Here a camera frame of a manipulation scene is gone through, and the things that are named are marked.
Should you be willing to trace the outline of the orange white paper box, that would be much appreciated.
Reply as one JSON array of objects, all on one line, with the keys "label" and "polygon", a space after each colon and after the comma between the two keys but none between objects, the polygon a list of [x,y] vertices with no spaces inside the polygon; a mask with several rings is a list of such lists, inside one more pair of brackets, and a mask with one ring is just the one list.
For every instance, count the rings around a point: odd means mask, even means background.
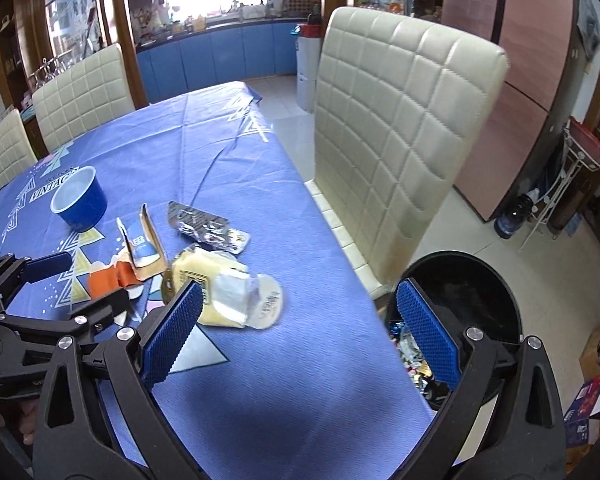
[{"label": "orange white paper box", "polygon": [[138,324],[142,320],[140,298],[143,296],[144,283],[136,277],[131,256],[126,249],[121,249],[114,254],[108,263],[92,262],[86,286],[92,299],[105,296],[118,288],[124,289],[129,294],[131,307],[125,314],[118,314],[114,322],[123,326]]}]

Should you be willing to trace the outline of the torn blue cardboard carton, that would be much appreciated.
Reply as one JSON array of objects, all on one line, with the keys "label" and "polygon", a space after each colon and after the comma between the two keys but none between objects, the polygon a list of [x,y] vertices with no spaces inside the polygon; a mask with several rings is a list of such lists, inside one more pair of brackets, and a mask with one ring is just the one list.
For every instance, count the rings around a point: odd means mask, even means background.
[{"label": "torn blue cardboard carton", "polygon": [[135,277],[144,282],[166,270],[166,253],[151,222],[148,206],[140,206],[137,217],[124,223],[116,219],[122,236],[126,261],[131,265]]}]

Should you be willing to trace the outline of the yellow plastic food pouch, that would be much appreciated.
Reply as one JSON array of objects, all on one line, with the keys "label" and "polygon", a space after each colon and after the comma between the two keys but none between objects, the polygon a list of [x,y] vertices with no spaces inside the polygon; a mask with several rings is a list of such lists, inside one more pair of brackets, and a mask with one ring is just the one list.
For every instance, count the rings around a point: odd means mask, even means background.
[{"label": "yellow plastic food pouch", "polygon": [[199,246],[183,249],[163,274],[163,302],[169,302],[188,281],[202,290],[201,325],[267,330],[282,314],[284,293],[278,281],[268,274],[251,273],[228,252]]}]

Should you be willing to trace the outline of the black round trash bin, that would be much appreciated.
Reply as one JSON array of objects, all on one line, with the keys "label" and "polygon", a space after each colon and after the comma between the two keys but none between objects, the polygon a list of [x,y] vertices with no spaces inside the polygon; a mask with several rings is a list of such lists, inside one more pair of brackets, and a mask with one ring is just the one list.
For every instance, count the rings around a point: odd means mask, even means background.
[{"label": "black round trash bin", "polygon": [[[517,351],[522,322],[516,298],[504,278],[483,260],[455,250],[432,252],[412,263],[401,278],[417,284],[457,344],[464,330],[476,328],[509,352]],[[432,410],[440,410],[450,394],[449,385],[431,370],[394,298],[388,303],[386,326],[416,388]]]}]

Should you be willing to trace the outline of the cardboard boxes pile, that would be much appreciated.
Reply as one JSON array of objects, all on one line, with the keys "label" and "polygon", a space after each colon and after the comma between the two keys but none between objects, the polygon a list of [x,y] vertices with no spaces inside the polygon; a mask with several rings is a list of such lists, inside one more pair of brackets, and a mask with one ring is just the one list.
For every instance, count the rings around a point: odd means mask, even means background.
[{"label": "cardboard boxes pile", "polygon": [[588,337],[580,356],[584,383],[566,409],[566,471],[570,474],[600,437],[600,327]]}]

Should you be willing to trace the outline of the blue paper cup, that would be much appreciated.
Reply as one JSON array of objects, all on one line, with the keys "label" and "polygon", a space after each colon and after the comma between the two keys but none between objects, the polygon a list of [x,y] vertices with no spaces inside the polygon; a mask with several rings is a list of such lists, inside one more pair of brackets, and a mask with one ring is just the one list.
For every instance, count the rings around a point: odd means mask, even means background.
[{"label": "blue paper cup", "polygon": [[50,211],[79,233],[94,228],[106,209],[107,199],[93,166],[76,170],[56,190],[50,201]]}]

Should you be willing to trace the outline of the silver blister pack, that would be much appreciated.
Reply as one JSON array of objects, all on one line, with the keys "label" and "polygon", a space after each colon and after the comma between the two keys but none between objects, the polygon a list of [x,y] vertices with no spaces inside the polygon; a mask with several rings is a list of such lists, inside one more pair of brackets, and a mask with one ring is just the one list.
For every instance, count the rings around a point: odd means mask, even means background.
[{"label": "silver blister pack", "polygon": [[250,241],[250,235],[233,229],[227,218],[177,202],[169,203],[168,221],[196,243],[234,256],[243,252]]}]

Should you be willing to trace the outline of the cream quilted chair left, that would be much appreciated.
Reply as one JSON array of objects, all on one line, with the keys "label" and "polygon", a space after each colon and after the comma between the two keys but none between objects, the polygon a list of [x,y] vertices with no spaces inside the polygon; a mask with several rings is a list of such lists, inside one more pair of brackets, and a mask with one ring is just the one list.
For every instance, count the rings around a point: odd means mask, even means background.
[{"label": "cream quilted chair left", "polygon": [[12,110],[0,122],[0,189],[37,160],[20,114]]}]

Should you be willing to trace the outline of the cream quilted chair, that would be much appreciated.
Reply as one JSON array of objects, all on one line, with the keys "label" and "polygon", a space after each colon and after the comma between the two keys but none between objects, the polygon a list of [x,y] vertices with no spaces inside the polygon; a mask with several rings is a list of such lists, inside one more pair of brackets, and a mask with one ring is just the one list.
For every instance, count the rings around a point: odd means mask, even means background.
[{"label": "cream quilted chair", "polygon": [[502,47],[457,28],[356,6],[332,12],[308,188],[372,298],[410,263],[509,65]]},{"label": "cream quilted chair", "polygon": [[32,101],[38,128],[50,153],[134,112],[121,47],[112,44],[71,66],[35,90]]},{"label": "cream quilted chair", "polygon": [[20,114],[12,110],[0,122],[0,189],[37,160]]}]

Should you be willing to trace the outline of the blue patterned tablecloth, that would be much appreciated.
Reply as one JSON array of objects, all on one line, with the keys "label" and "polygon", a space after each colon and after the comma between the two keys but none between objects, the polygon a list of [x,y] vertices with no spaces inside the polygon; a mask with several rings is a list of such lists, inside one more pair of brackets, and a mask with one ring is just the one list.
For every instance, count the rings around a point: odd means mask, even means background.
[{"label": "blue patterned tablecloth", "polygon": [[152,393],[213,479],[387,479],[431,415],[321,209],[242,82],[76,140],[0,190],[0,256],[68,252],[14,315],[66,318],[132,280],[147,214],[166,268],[131,315],[188,281],[204,313]]}]

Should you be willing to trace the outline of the cream quilted chair middle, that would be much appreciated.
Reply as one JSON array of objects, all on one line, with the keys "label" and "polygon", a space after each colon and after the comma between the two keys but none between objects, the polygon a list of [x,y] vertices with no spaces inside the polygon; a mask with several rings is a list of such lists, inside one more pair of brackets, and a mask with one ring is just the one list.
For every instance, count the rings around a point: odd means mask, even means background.
[{"label": "cream quilted chair middle", "polygon": [[50,153],[134,112],[121,47],[112,44],[71,66],[35,90],[32,101],[38,128]]}]

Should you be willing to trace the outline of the blue water jug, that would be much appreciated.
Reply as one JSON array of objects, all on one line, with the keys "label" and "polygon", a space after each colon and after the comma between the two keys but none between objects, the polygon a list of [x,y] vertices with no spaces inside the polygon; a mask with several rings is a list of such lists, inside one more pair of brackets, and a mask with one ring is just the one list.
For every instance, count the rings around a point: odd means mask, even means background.
[{"label": "blue water jug", "polygon": [[494,230],[503,240],[509,240],[531,214],[533,200],[521,194],[512,200],[494,221]]}]

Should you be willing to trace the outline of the blue kitchen cabinets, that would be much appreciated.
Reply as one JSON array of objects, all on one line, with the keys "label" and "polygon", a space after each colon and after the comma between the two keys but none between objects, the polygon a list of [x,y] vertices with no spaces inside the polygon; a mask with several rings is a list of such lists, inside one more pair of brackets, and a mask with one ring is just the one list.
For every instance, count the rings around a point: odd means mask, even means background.
[{"label": "blue kitchen cabinets", "polygon": [[300,18],[213,26],[170,36],[136,49],[140,79],[151,104],[224,84],[297,71]]}]

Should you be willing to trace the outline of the white metal plant stand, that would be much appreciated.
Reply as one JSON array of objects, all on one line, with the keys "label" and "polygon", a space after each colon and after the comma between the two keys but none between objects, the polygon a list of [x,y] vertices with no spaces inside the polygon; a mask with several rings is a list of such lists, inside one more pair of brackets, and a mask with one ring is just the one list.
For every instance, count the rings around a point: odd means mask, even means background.
[{"label": "white metal plant stand", "polygon": [[582,169],[591,172],[600,170],[591,159],[588,159],[585,154],[580,151],[580,148],[569,136],[568,122],[562,128],[562,161],[560,162],[559,171],[555,181],[547,188],[544,194],[534,202],[531,211],[531,231],[519,247],[523,250],[527,245],[532,235],[539,229],[548,226],[550,216],[556,209],[559,201],[567,191],[568,186],[577,177]]}]

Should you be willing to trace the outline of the red basin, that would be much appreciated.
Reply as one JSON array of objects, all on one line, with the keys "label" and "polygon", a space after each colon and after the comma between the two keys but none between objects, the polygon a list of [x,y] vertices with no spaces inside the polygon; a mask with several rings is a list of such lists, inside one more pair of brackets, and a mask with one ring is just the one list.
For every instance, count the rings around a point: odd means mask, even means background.
[{"label": "red basin", "polygon": [[600,166],[600,140],[597,139],[597,136],[573,116],[569,117],[568,131],[570,138],[577,144],[580,151]]}]

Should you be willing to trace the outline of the cream quilted chair right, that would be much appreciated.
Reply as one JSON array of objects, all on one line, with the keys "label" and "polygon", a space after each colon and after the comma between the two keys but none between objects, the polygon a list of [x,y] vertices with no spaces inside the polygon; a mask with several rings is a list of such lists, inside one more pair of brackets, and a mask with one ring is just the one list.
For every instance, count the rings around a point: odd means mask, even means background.
[{"label": "cream quilted chair right", "polygon": [[308,188],[372,298],[410,263],[509,65],[502,47],[457,28],[356,6],[332,12]]}]

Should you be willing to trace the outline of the pink refrigerator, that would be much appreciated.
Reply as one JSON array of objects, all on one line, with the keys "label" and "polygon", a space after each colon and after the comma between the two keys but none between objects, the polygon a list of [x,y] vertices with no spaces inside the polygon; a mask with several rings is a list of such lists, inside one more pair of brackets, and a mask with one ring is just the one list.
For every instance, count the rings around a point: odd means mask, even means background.
[{"label": "pink refrigerator", "polygon": [[510,69],[455,186],[483,220],[519,183],[554,104],[570,43],[573,0],[443,0],[442,22],[503,48]]}]

